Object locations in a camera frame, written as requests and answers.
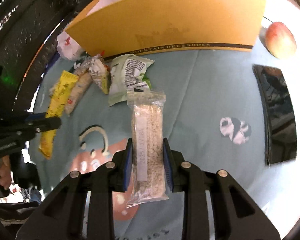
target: green snack package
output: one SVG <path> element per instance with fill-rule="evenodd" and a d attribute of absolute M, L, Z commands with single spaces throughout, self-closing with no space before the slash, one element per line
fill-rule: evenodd
<path fill-rule="evenodd" d="M 111 86 L 109 106 L 127 100 L 127 91 L 150 89 L 150 80 L 145 76 L 147 68 L 154 62 L 132 54 L 116 57 L 110 63 Z"/>

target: white label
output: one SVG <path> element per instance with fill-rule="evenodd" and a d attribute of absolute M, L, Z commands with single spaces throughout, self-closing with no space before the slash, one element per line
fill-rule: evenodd
<path fill-rule="evenodd" d="M 147 165 L 147 118 L 136 116 L 136 135 L 137 135 L 137 180 L 148 180 Z"/>

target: clear plastic bag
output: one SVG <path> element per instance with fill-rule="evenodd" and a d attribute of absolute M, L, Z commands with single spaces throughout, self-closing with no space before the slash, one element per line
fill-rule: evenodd
<path fill-rule="evenodd" d="M 79 77 L 79 80 L 72 89 L 68 101 L 65 105 L 65 112 L 68 116 L 70 116 L 72 111 L 75 109 L 75 107 L 77 106 L 77 104 L 79 103 L 79 101 L 81 100 L 91 83 L 92 78 L 89 72 Z"/>
<path fill-rule="evenodd" d="M 162 154 L 162 111 L 164 93 L 128 91 L 132 108 L 132 172 L 133 190 L 127 207 L 169 199 L 165 194 Z"/>
<path fill-rule="evenodd" d="M 91 66 L 92 57 L 87 57 L 84 62 L 82 62 L 77 68 L 74 70 L 74 74 L 77 76 L 82 76 L 83 74 L 87 73 L 89 67 Z"/>

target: metal screw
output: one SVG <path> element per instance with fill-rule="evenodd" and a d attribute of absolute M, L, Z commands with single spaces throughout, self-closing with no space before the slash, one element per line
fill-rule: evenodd
<path fill-rule="evenodd" d="M 71 171 L 70 172 L 70 177 L 71 178 L 77 178 L 79 176 L 79 171 Z"/>
<path fill-rule="evenodd" d="M 185 168 L 185 169 L 188 169 L 188 168 L 191 167 L 191 163 L 190 163 L 190 162 L 183 162 L 183 163 L 181 163 L 181 166 L 182 166 L 183 168 Z"/>
<path fill-rule="evenodd" d="M 226 172 L 225 170 L 220 170 L 220 171 L 218 171 L 218 175 L 220 177 L 226 177 L 226 176 L 228 176 L 228 172 Z"/>
<path fill-rule="evenodd" d="M 115 167 L 115 163 L 113 163 L 113 162 L 108 162 L 108 163 L 106 163 L 106 167 L 107 167 L 108 169 L 112 169 L 112 168 Z"/>

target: white snack package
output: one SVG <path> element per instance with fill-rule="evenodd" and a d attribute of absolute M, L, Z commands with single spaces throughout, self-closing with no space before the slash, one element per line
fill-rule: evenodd
<path fill-rule="evenodd" d="M 99 88 L 105 93 L 109 93 L 109 72 L 107 65 L 103 64 L 100 58 L 93 57 L 91 59 L 89 73 L 92 80 L 99 86 Z"/>
<path fill-rule="evenodd" d="M 110 63 L 111 86 L 109 106 L 127 100 L 127 91 L 150 89 L 148 79 L 144 79 L 147 68 L 154 60 L 126 54 L 116 57 Z"/>
<path fill-rule="evenodd" d="M 72 39 L 68 33 L 63 31 L 57 37 L 58 45 L 57 51 L 64 59 L 78 60 L 80 55 L 84 52 L 84 49 Z"/>

